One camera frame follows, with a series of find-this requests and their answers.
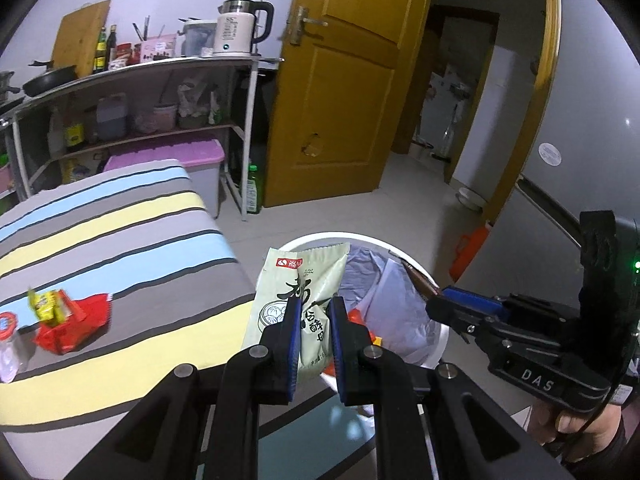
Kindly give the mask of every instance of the door handle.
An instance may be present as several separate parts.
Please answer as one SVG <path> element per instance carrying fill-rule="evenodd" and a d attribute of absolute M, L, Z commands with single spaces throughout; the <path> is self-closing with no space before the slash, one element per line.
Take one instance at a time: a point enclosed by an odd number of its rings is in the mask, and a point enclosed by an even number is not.
<path fill-rule="evenodd" d="M 302 36 L 305 33 L 305 23 L 311 23 L 312 25 L 320 25 L 321 27 L 328 27 L 329 23 L 324 22 L 323 20 L 316 20 L 315 18 L 310 18 L 308 7 L 299 6 L 296 11 L 296 16 L 293 23 L 293 28 L 291 30 L 291 35 L 289 37 L 289 43 L 292 45 L 299 45 L 302 41 Z"/>

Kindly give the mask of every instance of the pink box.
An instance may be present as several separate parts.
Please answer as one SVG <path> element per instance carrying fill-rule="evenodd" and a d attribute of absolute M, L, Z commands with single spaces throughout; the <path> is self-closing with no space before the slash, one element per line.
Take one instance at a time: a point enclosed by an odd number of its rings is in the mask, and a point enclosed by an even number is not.
<path fill-rule="evenodd" d="M 218 217 L 220 202 L 220 163 L 225 160 L 225 151 L 219 140 L 203 136 L 174 137 L 172 144 L 166 139 L 149 139 L 129 146 L 111 148 L 110 159 L 104 171 L 133 166 L 152 160 L 177 159 L 189 173 L 193 190 L 200 195 L 209 214 Z"/>
<path fill-rule="evenodd" d="M 11 174 L 11 165 L 5 164 L 0 168 L 0 192 L 9 189 L 9 184 L 14 180 Z"/>

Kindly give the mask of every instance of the red snack bag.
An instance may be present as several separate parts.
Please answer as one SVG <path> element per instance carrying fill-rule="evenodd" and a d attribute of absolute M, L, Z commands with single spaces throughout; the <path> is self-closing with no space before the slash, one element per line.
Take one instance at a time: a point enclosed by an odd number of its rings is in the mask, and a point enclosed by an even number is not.
<path fill-rule="evenodd" d="M 352 308 L 347 314 L 347 319 L 352 323 L 357 323 L 359 325 L 364 325 L 364 321 L 362 319 L 362 314 L 357 308 Z M 371 342 L 373 343 L 376 340 L 376 335 L 369 330 L 369 337 Z M 335 366 L 334 360 L 331 359 L 331 363 L 329 363 L 328 367 L 324 369 L 324 373 L 327 375 L 331 375 L 331 377 L 335 377 Z"/>
<path fill-rule="evenodd" d="M 84 300 L 73 301 L 64 291 L 60 291 L 60 297 L 71 314 L 64 323 L 55 327 L 41 323 L 33 340 L 36 345 L 54 354 L 72 351 L 101 326 L 107 324 L 111 313 L 108 294 L 96 294 Z"/>

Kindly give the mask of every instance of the green bottle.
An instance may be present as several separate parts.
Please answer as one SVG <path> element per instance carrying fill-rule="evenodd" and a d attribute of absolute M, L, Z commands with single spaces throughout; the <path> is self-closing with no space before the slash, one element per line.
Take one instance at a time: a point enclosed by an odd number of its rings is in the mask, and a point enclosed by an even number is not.
<path fill-rule="evenodd" d="M 107 70 L 107 29 L 102 28 L 95 47 L 94 74 Z"/>
<path fill-rule="evenodd" d="M 246 183 L 246 211 L 257 215 L 262 208 L 262 175 L 258 166 L 249 166 L 249 179 Z"/>

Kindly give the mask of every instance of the green snack bag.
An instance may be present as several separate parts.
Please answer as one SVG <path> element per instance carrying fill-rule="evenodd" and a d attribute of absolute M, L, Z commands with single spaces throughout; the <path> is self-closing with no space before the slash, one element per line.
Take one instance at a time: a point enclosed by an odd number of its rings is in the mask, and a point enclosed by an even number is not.
<path fill-rule="evenodd" d="M 269 249 L 242 348 L 258 344 L 265 326 L 282 321 L 291 296 L 302 298 L 298 382 L 321 374 L 332 358 L 326 308 L 338 292 L 349 248 L 346 243 L 295 253 Z"/>

